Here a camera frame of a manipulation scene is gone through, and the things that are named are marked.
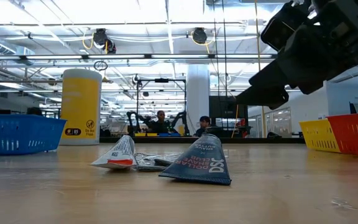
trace white pillar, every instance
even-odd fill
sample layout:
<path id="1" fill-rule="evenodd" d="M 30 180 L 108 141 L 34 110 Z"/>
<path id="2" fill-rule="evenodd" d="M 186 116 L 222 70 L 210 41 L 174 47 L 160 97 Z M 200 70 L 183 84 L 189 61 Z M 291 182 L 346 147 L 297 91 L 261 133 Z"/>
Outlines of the white pillar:
<path id="1" fill-rule="evenodd" d="M 187 123 L 193 135 L 200 128 L 200 117 L 209 116 L 209 65 L 189 65 L 186 80 Z"/>

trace table surface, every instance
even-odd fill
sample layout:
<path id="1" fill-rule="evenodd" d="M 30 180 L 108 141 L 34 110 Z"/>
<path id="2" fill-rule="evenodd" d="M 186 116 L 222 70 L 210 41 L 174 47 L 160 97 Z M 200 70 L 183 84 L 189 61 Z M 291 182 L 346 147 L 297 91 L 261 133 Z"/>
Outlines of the table surface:
<path id="1" fill-rule="evenodd" d="M 111 146 L 0 157 L 0 223 L 358 223 L 358 157 L 301 144 L 226 144 L 233 181 L 220 186 L 89 166 Z"/>

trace person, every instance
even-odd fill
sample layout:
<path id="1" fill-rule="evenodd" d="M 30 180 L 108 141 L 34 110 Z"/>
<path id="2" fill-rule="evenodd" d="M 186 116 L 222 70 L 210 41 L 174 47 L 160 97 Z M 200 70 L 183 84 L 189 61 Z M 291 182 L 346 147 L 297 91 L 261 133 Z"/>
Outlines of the person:
<path id="1" fill-rule="evenodd" d="M 168 133 L 171 130 L 171 123 L 165 120 L 165 112 L 157 112 L 158 121 L 148 121 L 146 125 L 150 128 L 151 133 Z"/>
<path id="2" fill-rule="evenodd" d="M 201 135 L 205 132 L 205 129 L 211 125 L 211 120 L 209 116 L 202 116 L 200 118 L 200 128 L 195 132 L 194 136 L 201 137 Z"/>

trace dark hair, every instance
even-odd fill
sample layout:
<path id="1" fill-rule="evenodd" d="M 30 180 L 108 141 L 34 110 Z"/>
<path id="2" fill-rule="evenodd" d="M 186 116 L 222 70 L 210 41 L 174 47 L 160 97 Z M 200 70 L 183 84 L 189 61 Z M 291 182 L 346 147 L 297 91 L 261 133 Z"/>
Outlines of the dark hair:
<path id="1" fill-rule="evenodd" d="M 209 116 L 200 117 L 200 122 L 202 122 L 202 121 L 208 122 L 209 124 L 211 123 L 211 120 L 210 120 Z"/>

